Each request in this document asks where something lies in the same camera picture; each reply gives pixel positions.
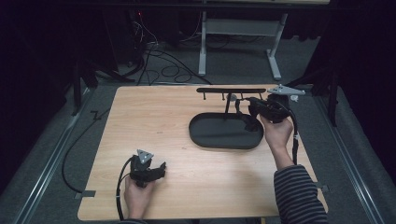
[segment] hand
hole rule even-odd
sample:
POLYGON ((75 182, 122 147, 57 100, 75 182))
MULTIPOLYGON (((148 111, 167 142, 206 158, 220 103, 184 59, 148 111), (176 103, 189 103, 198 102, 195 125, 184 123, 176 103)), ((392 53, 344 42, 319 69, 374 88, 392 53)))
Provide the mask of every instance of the hand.
POLYGON ((268 119, 260 116, 265 129, 265 140, 273 153, 277 169, 282 169, 293 165, 286 145, 289 141, 293 125, 288 119, 280 123, 272 123, 268 119))
POLYGON ((154 189, 155 181, 149 182, 147 186, 142 189, 139 188, 134 180, 129 176, 125 178, 125 192, 124 198, 128 206, 128 218, 142 219, 149 206, 152 190, 154 189))

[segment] wooden table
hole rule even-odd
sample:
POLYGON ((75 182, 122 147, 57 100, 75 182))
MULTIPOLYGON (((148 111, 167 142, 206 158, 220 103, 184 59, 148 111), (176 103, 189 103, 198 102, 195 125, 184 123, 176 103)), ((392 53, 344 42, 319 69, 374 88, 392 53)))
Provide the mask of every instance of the wooden table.
MULTIPOLYGON (((269 89, 274 86, 220 87, 269 89)), ((273 181, 276 165, 265 140, 249 150, 203 148, 191 141, 189 123, 195 115, 221 113, 225 108, 221 94, 207 93, 204 100, 197 88, 118 89, 86 187, 96 193, 82 199, 79 219, 118 219, 115 192, 120 170, 138 148, 154 154, 151 168, 159 167, 164 161, 167 164, 165 178, 156 183, 145 215, 147 219, 278 216, 273 181)), ((241 103, 241 111, 248 112, 248 103, 241 103)), ((235 112, 233 104, 230 112, 235 112)), ((298 161, 316 181, 301 140, 298 161)), ((327 209, 321 191, 318 197, 327 209)), ((126 216, 123 199, 122 208, 126 216)))

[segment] black tray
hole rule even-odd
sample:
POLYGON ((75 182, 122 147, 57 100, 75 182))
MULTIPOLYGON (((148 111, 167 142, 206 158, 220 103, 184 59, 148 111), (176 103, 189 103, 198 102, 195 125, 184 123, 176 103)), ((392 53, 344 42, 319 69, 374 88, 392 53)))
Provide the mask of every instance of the black tray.
POLYGON ((237 114, 198 114, 190 121, 190 138, 200 147, 251 149, 260 143, 264 135, 262 124, 255 120, 258 131, 249 132, 245 130, 246 123, 237 114))

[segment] cable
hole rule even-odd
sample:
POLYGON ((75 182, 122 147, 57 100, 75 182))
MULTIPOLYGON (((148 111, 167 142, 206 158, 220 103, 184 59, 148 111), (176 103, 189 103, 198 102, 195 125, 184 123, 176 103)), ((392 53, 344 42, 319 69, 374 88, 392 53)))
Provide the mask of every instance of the cable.
MULTIPOLYGON (((208 37, 214 39, 215 36, 218 36, 218 35, 209 35, 208 37)), ((220 46, 220 47, 211 47, 207 42, 206 42, 206 46, 207 46, 209 49, 222 49, 222 48, 226 47, 226 46, 230 43, 230 36, 229 36, 229 35, 226 35, 226 36, 225 36, 225 40, 226 40, 225 43, 224 43, 222 46, 220 46)))
POLYGON ((186 82, 188 82, 188 81, 191 80, 191 74, 189 73, 189 71, 188 71, 186 68, 179 67, 179 66, 177 66, 176 63, 174 63, 174 62, 172 62, 172 61, 170 61, 170 60, 168 60, 168 59, 165 59, 165 58, 163 58, 163 57, 159 57, 159 56, 156 56, 156 57, 158 57, 158 58, 160 58, 160 59, 163 59, 163 60, 166 60, 166 61, 168 61, 169 63, 172 63, 172 64, 173 64, 173 65, 166 66, 165 68, 163 68, 163 70, 161 71, 161 74, 162 74, 164 77, 174 77, 174 81, 175 81, 176 83, 186 83, 186 82), (166 75, 166 74, 165 74, 165 70, 168 69, 168 68, 176 68, 177 70, 176 70, 176 72, 175 72, 174 74, 172 74, 172 75, 166 75), (180 69, 186 71, 188 74, 179 74, 179 73, 180 73, 180 69))
POLYGON ((204 81, 205 83, 207 83, 207 84, 209 84, 209 85, 212 85, 212 83, 211 83, 209 80, 205 79, 204 77, 200 77, 200 76, 196 75, 193 71, 190 70, 190 68, 189 68, 186 64, 184 64, 183 62, 181 62, 179 59, 177 59, 177 58, 174 57, 173 55, 171 55, 171 54, 169 54, 169 53, 166 53, 166 52, 163 52, 163 51, 160 51, 160 50, 153 50, 153 52, 160 52, 161 54, 164 54, 164 55, 167 55, 167 56, 171 57, 172 59, 174 59, 174 60, 176 60, 178 63, 180 63, 180 64, 190 73, 191 76, 193 76, 193 77, 198 77, 199 79, 201 79, 201 80, 204 81))
POLYGON ((195 34, 198 32, 199 25, 201 24, 201 18, 202 18, 202 12, 199 14, 197 26, 195 27, 194 33, 192 33, 192 35, 191 35, 190 37, 188 37, 187 39, 180 40, 180 42, 185 42, 185 41, 194 39, 194 38, 196 38, 196 37, 198 37, 198 36, 201 36, 201 35, 195 35, 195 34))
POLYGON ((139 43, 142 43, 142 42, 143 42, 143 37, 144 37, 144 34, 143 34, 143 27, 142 27, 142 25, 140 25, 137 21, 133 21, 133 24, 137 26, 137 29, 136 29, 136 31, 134 32, 134 35, 135 35, 135 36, 137 36, 139 30, 141 30, 141 32, 140 32, 140 42, 139 42, 139 43))
POLYGON ((180 42, 181 45, 187 46, 187 47, 195 47, 195 46, 200 46, 201 45, 201 40, 197 40, 196 38, 199 37, 196 36, 195 38, 191 38, 189 40, 180 42))
POLYGON ((143 28, 145 28, 145 30, 146 30, 149 34, 151 34, 151 35, 154 37, 154 39, 155 39, 155 45, 158 46, 158 39, 157 39, 157 36, 155 36, 155 35, 145 26, 145 24, 143 23, 143 13, 142 13, 141 11, 138 11, 138 12, 137 12, 137 15, 139 15, 140 23, 142 23, 143 28))
POLYGON ((101 79, 105 79, 105 80, 117 80, 117 81, 121 81, 121 82, 133 82, 134 81, 133 79, 126 79, 126 78, 131 76, 131 75, 136 74, 139 70, 141 70, 143 68, 144 65, 145 65, 145 61, 144 61, 143 57, 141 57, 140 60, 138 61, 137 65, 136 65, 136 67, 132 71, 130 71, 130 72, 124 74, 124 75, 120 75, 118 72, 112 71, 113 74, 117 74, 118 76, 120 76, 120 78, 115 78, 114 75, 110 76, 110 77, 107 77, 107 76, 100 75, 98 73, 96 73, 96 76, 101 78, 101 79))
POLYGON ((253 42, 258 41, 259 39, 264 39, 265 38, 264 35, 254 35, 251 40, 241 40, 241 39, 237 39, 238 36, 245 37, 244 35, 231 35, 230 36, 230 41, 231 42, 235 42, 235 43, 253 43, 253 42))
POLYGON ((99 71, 103 71, 106 74, 110 75, 111 77, 114 77, 116 80, 121 81, 121 82, 134 82, 134 79, 129 79, 128 77, 124 77, 121 76, 120 74, 107 69, 105 67, 103 67, 102 65, 98 64, 98 63, 94 63, 93 61, 90 60, 85 60, 86 63, 88 63, 92 68, 99 70, 99 71))
POLYGON ((148 55, 147 55, 147 57, 146 57, 145 67, 143 68, 143 71, 142 71, 142 73, 140 74, 140 77, 139 77, 139 79, 138 79, 137 82, 136 82, 136 86, 140 85, 140 82, 142 81, 142 76, 143 76, 143 74, 145 73, 145 71, 146 71, 146 69, 147 69, 147 67, 148 67, 148 64, 149 64, 149 55, 150 55, 151 51, 152 51, 152 46, 151 46, 150 50, 148 51, 148 55))
POLYGON ((110 111, 110 108, 107 109, 105 112, 103 112, 99 117, 97 117, 97 118, 96 118, 96 119, 95 119, 95 120, 94 120, 94 121, 82 132, 82 134, 79 135, 79 137, 73 142, 73 144, 70 146, 69 149, 67 149, 66 153, 64 154, 64 159, 63 159, 63 161, 62 161, 62 179, 63 179, 64 183, 66 184, 66 186, 69 187, 71 190, 73 190, 73 191, 76 192, 76 193, 82 193, 83 190, 82 190, 82 189, 77 189, 77 188, 73 187, 73 186, 67 181, 67 179, 66 179, 66 176, 65 176, 65 174, 64 174, 64 167, 65 167, 65 164, 66 164, 67 156, 69 155, 71 149, 72 149, 73 146, 76 144, 76 142, 84 135, 84 133, 87 132, 87 131, 91 128, 91 126, 92 126, 96 121, 100 120, 100 119, 102 118, 102 116, 104 116, 108 111, 110 111))
POLYGON ((157 71, 154 71, 154 70, 147 70, 146 74, 148 76, 148 85, 149 86, 151 86, 160 77, 160 74, 157 71), (152 81, 149 80, 149 72, 157 74, 157 76, 152 81))
POLYGON ((120 190, 120 185, 121 185, 122 180, 123 180, 126 176, 128 176, 128 175, 125 175, 125 176, 122 176, 122 175, 123 175, 123 173, 124 173, 124 171, 125 171, 126 166, 127 166, 128 163, 131 162, 131 161, 132 161, 132 158, 129 158, 128 161, 126 161, 125 164, 122 166, 122 169, 121 169, 121 172, 120 172, 119 181, 118 181, 118 183, 117 183, 117 189, 116 189, 116 204, 117 204, 117 211, 118 211, 118 213, 119 213, 120 221, 123 221, 123 220, 124 220, 123 214, 122 214, 122 208, 121 208, 121 199, 120 199, 120 192, 121 192, 121 190, 120 190))
POLYGON ((291 149, 291 154, 292 154, 292 157, 293 157, 294 165, 297 165, 297 150, 298 150, 298 146, 299 146, 299 143, 298 143, 297 119, 296 119, 294 113, 290 109, 288 109, 284 105, 282 105, 280 102, 274 101, 274 103, 276 103, 277 105, 282 107, 282 109, 284 109, 285 111, 288 111, 288 113, 289 113, 289 115, 291 117, 291 120, 293 121, 294 133, 293 133, 293 147, 291 149))

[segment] striped shirt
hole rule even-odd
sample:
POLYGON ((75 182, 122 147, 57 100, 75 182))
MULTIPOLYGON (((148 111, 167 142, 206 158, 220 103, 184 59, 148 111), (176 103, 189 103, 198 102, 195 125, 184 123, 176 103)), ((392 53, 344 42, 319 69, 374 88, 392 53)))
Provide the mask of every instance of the striped shirt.
POLYGON ((282 224, 328 223, 318 189, 302 165, 276 171, 274 185, 282 224))

